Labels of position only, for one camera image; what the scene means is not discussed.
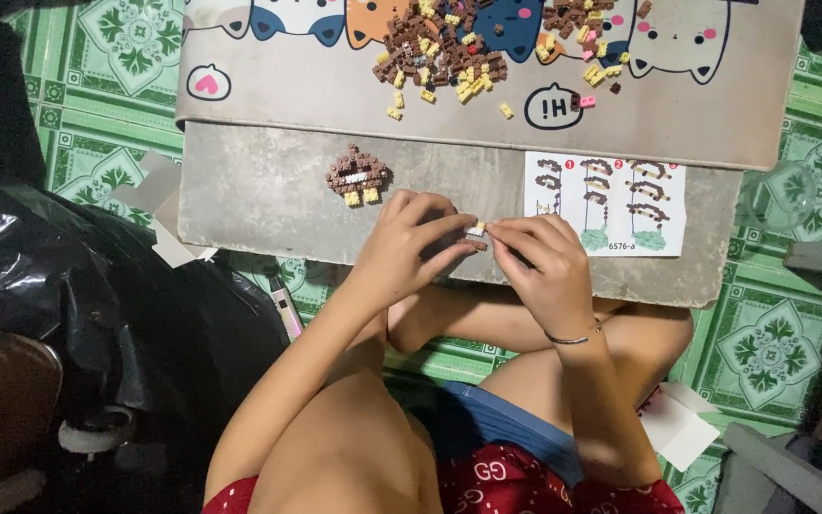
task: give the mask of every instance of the silver bangle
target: silver bangle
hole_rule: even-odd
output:
[[[601,333],[601,322],[597,319],[595,320],[595,333]],[[544,330],[544,335],[547,336],[548,339],[551,340],[552,343],[556,343],[558,345],[578,345],[580,343],[585,343],[588,341],[591,334],[588,336],[579,337],[578,339],[560,339],[558,337],[554,337],[547,333],[547,330]]]

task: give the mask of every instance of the gray table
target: gray table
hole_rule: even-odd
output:
[[[188,122],[179,234],[186,242],[329,263],[353,263],[378,207],[351,209],[324,174],[356,143],[383,160],[397,188],[439,192],[480,219],[522,215],[524,154],[307,131]],[[705,307],[719,296],[742,174],[687,172],[687,228],[679,258],[593,258],[599,297]],[[452,277],[503,284],[479,252]]]

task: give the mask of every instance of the speech bubble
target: speech bubble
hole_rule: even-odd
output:
[[[570,99],[575,94],[556,82],[532,91],[525,100],[525,121],[539,130],[561,130],[579,123],[583,109],[570,110]]]
[[[196,66],[186,79],[189,96],[208,101],[221,101],[230,95],[230,76],[214,64]]]

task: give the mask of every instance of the cardboard piece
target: cardboard piece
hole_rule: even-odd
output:
[[[154,215],[151,229],[157,234],[157,244],[151,248],[171,268],[195,259],[211,259],[217,252],[216,248],[184,244],[176,233],[182,179],[180,167],[154,150],[145,154],[139,165],[148,172],[142,183],[137,188],[123,184],[110,195],[120,202]]]
[[[652,448],[684,472],[719,437],[697,413],[718,413],[683,382],[663,382],[639,409]]]

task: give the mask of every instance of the instruction sheet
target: instruction sheet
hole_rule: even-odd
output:
[[[679,257],[686,173],[639,159],[526,152],[523,214],[560,214],[590,257]]]

